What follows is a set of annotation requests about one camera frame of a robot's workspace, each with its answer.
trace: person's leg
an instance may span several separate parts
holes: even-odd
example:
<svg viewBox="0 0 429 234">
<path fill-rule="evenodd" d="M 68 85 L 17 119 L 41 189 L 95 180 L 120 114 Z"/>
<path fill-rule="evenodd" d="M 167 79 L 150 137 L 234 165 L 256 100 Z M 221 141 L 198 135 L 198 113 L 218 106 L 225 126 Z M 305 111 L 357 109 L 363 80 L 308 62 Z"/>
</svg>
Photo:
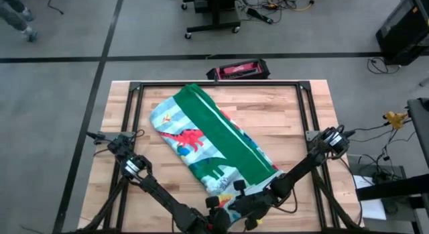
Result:
<svg viewBox="0 0 429 234">
<path fill-rule="evenodd" d="M 33 42 L 37 38 L 37 31 L 33 30 L 27 23 L 22 20 L 16 13 L 10 12 L 4 7 L 0 6 L 0 17 L 3 18 L 9 25 L 14 27 L 16 30 L 19 30 L 25 37 L 27 41 Z"/>
<path fill-rule="evenodd" d="M 22 13 L 25 20 L 32 21 L 33 15 L 31 11 L 24 6 L 24 4 L 20 0 L 4 0 L 13 10 L 18 13 Z"/>
</svg>

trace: caster wheel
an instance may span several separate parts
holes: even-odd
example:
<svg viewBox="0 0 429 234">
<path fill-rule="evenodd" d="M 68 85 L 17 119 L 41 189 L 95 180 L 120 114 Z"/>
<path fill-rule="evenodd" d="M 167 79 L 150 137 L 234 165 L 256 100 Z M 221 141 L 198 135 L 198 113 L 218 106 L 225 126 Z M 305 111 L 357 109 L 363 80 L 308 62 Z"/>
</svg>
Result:
<svg viewBox="0 0 429 234">
<path fill-rule="evenodd" d="M 240 31 L 240 27 L 234 27 L 233 28 L 233 33 L 236 34 Z"/>
</svg>

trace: table frame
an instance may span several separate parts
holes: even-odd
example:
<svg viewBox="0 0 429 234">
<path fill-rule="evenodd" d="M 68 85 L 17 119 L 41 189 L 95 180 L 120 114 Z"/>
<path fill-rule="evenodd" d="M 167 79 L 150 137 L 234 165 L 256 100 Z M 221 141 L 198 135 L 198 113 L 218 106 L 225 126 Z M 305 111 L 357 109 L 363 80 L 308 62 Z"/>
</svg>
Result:
<svg viewBox="0 0 429 234">
<path fill-rule="evenodd" d="M 129 115 L 131 112 L 131 103 L 133 100 L 133 95 L 137 91 L 138 98 L 136 100 L 136 108 L 135 108 L 135 114 L 134 114 L 134 120 L 131 127 L 131 131 L 137 132 L 138 124 L 139 124 L 139 116 L 141 111 L 141 104 L 143 102 L 143 91 L 145 87 L 153 87 L 153 86 L 175 86 L 175 87 L 182 87 L 187 84 L 193 84 L 196 83 L 199 86 L 291 86 L 295 87 L 296 89 L 296 95 L 298 98 L 298 106 L 300 110 L 301 115 L 301 121 L 302 121 L 302 127 L 304 130 L 304 136 L 306 135 L 307 131 L 310 131 L 309 124 L 306 116 L 306 108 L 304 106 L 304 98 L 303 98 L 303 92 L 304 91 L 308 98 L 308 105 L 310 110 L 310 116 L 311 121 L 313 125 L 313 131 L 320 131 L 319 123 L 317 119 L 316 114 L 316 107 L 314 104 L 314 99 L 312 96 L 312 89 L 310 81 L 304 80 L 304 81 L 284 81 L 284 80 L 267 80 L 267 81 L 260 81 L 260 80 L 203 80 L 203 81 L 131 81 L 129 82 L 129 89 L 127 94 L 127 101 L 125 104 L 125 112 L 123 116 L 121 131 L 129 131 L 127 129 L 128 122 L 129 122 Z M 308 143 L 309 141 L 306 139 L 306 145 L 308 150 Z M 70 169 L 78 168 L 77 166 L 71 166 Z M 328 166 L 325 163 L 322 165 L 322 177 L 324 180 L 324 183 L 326 184 L 326 187 L 328 188 L 328 191 L 332 193 L 332 184 L 330 181 L 330 175 L 328 171 Z M 314 196 L 316 199 L 316 206 L 318 210 L 318 218 L 320 222 L 321 229 L 327 228 L 326 224 L 326 217 L 324 213 L 324 207 L 323 207 L 323 201 L 322 201 L 322 195 L 320 193 L 320 189 L 315 182 L 315 179 L 318 177 L 317 170 L 311 171 L 312 175 L 312 181 L 313 181 L 313 189 L 314 189 Z M 111 179 L 111 186 L 109 190 L 109 195 L 112 193 L 113 189 L 116 187 L 117 182 L 119 180 L 119 165 L 118 163 L 115 163 L 113 173 L 112 173 L 112 179 Z M 71 183 L 75 181 L 74 178 L 67 178 L 66 186 L 69 186 Z M 65 188 L 64 193 L 71 192 L 72 188 Z M 123 225 L 123 217 L 125 213 L 125 205 L 127 202 L 127 191 L 128 191 L 128 184 L 123 189 L 123 192 L 121 194 L 121 199 L 119 202 L 119 208 L 118 208 L 118 215 L 117 215 L 117 222 L 116 222 L 116 228 L 121 230 Z M 330 214 L 332 217 L 332 224 L 334 228 L 340 228 L 339 225 L 339 218 L 338 215 L 332 205 L 329 205 L 330 207 Z M 63 210 L 59 210 L 60 215 L 65 215 L 67 208 L 64 208 Z M 112 208 L 108 210 L 108 213 L 105 216 L 105 220 L 103 223 L 103 229 L 108 229 L 111 224 L 111 215 L 112 215 Z"/>
</svg>

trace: folded towel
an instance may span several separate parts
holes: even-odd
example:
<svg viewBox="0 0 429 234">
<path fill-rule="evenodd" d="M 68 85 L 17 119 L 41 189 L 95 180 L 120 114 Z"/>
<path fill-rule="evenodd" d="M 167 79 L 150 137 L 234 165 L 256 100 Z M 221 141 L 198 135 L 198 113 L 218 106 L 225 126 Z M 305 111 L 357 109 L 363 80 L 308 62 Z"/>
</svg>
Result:
<svg viewBox="0 0 429 234">
<path fill-rule="evenodd" d="M 246 181 L 246 194 L 261 191 L 282 173 L 261 148 L 196 84 L 160 103 L 151 113 L 156 131 L 182 158 L 210 196 L 227 209 L 239 195 L 236 180 Z"/>
</svg>

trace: red dinosaur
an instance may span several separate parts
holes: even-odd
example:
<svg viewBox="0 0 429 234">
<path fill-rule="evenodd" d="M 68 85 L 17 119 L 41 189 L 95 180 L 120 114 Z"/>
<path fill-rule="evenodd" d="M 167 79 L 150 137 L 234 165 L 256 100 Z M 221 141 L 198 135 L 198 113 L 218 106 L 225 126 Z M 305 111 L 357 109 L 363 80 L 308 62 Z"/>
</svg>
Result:
<svg viewBox="0 0 429 234">
<path fill-rule="evenodd" d="M 179 134 L 160 132 L 160 135 L 177 141 L 177 146 L 183 145 L 185 147 L 186 144 L 189 144 L 194 148 L 194 151 L 198 151 L 198 146 L 196 143 L 200 146 L 203 146 L 203 143 L 198 140 L 198 138 L 204 137 L 204 134 L 199 129 L 185 129 Z"/>
</svg>

